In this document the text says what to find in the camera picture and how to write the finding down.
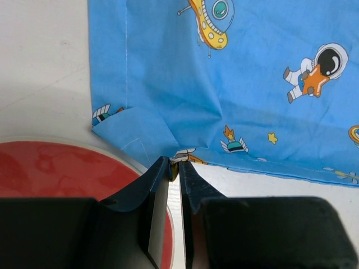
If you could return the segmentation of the blue space print cloth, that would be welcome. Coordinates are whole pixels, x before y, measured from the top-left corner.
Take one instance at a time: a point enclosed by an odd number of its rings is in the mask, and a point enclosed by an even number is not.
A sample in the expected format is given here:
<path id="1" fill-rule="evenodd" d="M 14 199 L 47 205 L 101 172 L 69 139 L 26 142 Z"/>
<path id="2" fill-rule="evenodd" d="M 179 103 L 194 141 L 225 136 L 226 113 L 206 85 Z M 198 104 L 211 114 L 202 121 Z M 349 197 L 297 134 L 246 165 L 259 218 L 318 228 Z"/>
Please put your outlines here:
<path id="1" fill-rule="evenodd" d="M 357 1 L 89 1 L 93 132 L 160 156 L 358 186 Z"/>

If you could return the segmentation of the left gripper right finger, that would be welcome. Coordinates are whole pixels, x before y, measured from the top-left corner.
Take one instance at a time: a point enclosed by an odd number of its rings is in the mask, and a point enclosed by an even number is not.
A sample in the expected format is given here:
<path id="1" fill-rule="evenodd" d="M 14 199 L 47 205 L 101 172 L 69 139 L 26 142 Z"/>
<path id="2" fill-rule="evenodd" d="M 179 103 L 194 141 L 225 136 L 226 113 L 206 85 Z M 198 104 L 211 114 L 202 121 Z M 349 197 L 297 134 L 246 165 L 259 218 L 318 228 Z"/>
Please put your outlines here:
<path id="1" fill-rule="evenodd" d="M 186 268 L 357 268 L 337 211 L 319 197 L 226 197 L 179 164 Z"/>

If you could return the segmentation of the red teal floral plate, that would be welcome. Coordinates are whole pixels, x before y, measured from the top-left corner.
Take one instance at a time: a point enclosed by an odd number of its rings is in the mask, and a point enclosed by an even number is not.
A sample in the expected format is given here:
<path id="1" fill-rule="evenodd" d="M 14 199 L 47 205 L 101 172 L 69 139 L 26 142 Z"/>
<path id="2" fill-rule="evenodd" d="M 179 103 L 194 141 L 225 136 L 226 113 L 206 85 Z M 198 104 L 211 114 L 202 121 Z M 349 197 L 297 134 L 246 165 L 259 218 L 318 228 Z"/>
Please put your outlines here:
<path id="1" fill-rule="evenodd" d="M 78 145 L 48 141 L 1 144 L 1 199 L 94 198 L 101 201 L 144 173 L 111 154 Z M 172 267 L 173 252 L 172 219 L 167 209 L 160 268 Z"/>

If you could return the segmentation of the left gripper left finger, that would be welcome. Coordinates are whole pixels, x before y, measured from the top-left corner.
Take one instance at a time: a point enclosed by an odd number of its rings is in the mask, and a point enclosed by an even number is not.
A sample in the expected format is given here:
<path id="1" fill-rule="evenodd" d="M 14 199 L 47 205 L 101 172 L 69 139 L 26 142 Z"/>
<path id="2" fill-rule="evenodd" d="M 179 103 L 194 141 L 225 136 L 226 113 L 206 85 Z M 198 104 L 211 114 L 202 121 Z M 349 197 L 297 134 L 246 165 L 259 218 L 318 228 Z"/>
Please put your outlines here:
<path id="1" fill-rule="evenodd" d="M 1 199 L 2 268 L 160 268 L 169 159 L 111 196 Z"/>

